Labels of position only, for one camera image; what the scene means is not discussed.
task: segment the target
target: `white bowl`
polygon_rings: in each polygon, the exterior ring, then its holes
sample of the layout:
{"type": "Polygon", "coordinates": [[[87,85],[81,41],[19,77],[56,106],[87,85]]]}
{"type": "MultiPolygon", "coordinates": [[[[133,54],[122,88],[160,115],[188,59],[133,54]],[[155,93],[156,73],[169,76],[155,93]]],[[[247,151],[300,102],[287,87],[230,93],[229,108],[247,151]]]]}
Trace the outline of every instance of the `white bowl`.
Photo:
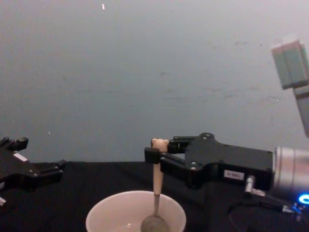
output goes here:
{"type": "MultiPolygon", "coordinates": [[[[140,232],[143,219],[154,212],[154,193],[121,192],[103,199],[88,213],[88,232],[140,232]]],[[[169,232],[183,232],[186,216],[172,198],[161,194],[159,215],[169,225],[169,232]]]]}

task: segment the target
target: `white label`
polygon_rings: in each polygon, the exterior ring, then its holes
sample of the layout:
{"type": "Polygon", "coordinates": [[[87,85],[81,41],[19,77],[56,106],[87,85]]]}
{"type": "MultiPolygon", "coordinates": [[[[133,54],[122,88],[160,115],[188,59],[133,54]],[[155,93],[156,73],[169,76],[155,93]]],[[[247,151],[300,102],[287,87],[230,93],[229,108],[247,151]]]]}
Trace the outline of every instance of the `white label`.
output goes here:
{"type": "Polygon", "coordinates": [[[22,155],[18,154],[18,153],[15,153],[14,156],[16,158],[19,158],[21,161],[25,162],[27,161],[27,158],[26,157],[23,157],[22,155]]]}
{"type": "Polygon", "coordinates": [[[245,173],[239,173],[239,172],[234,172],[234,171],[230,171],[230,170],[224,170],[224,177],[235,179],[235,180],[244,180],[245,179],[245,173]]]}

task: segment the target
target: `black table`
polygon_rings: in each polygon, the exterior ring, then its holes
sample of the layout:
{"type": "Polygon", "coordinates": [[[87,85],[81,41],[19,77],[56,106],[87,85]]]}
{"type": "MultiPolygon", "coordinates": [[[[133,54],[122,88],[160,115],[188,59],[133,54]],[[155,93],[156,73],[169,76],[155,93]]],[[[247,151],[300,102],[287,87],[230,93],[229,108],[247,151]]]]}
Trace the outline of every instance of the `black table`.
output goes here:
{"type": "MultiPolygon", "coordinates": [[[[85,219],[97,202],[129,190],[152,190],[150,164],[68,162],[59,183],[33,192],[10,189],[1,193],[8,205],[0,209],[0,232],[85,232],[85,219]]],[[[234,231],[226,211],[241,199],[242,187],[211,183],[192,190],[183,182],[165,175],[162,191],[184,208],[186,232],[202,232],[205,225],[210,232],[234,231]]],[[[262,208],[238,208],[232,217],[243,229],[251,226],[262,232],[309,231],[289,215],[262,208]]]]}

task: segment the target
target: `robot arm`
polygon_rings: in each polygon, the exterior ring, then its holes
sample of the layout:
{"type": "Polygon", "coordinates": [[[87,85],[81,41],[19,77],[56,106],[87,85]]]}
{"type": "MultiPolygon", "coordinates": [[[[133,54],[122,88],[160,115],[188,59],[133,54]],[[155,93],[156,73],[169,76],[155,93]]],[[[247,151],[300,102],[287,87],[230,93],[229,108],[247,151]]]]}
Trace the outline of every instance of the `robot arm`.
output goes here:
{"type": "Polygon", "coordinates": [[[276,40],[271,50],[282,89],[293,89],[305,133],[309,137],[309,63],[305,45],[295,35],[290,35],[276,40]]]}
{"type": "MultiPolygon", "coordinates": [[[[26,149],[27,138],[0,140],[0,191],[10,188],[34,189],[38,186],[60,180],[66,161],[59,161],[54,167],[39,170],[27,158],[16,151],[26,149]]],[[[0,206],[5,204],[0,198],[0,206]]]]}
{"type": "Polygon", "coordinates": [[[195,137],[175,136],[168,152],[145,148],[147,163],[160,163],[161,171],[200,188],[210,181],[243,185],[245,194],[270,191],[281,199],[295,202],[309,194],[309,152],[285,147],[276,151],[225,145],[211,133],[195,137]],[[184,153],[185,159],[174,154],[184,153]]]}

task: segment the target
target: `metal spoon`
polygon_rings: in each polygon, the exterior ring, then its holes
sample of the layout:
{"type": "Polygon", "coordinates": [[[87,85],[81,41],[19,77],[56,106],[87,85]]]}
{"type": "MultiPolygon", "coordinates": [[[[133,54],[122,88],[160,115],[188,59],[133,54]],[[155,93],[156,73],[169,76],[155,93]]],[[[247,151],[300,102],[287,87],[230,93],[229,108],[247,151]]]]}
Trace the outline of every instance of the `metal spoon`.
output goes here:
{"type": "MultiPolygon", "coordinates": [[[[167,152],[168,140],[153,139],[152,148],[160,152],[167,152]]],[[[158,215],[160,194],[163,184],[163,173],[160,170],[160,163],[154,164],[154,214],[146,217],[140,225],[141,232],[169,232],[168,224],[158,215]]]]}
{"type": "Polygon", "coordinates": [[[154,214],[146,217],[140,225],[141,232],[169,232],[168,224],[158,215],[160,195],[154,195],[154,214]]]}

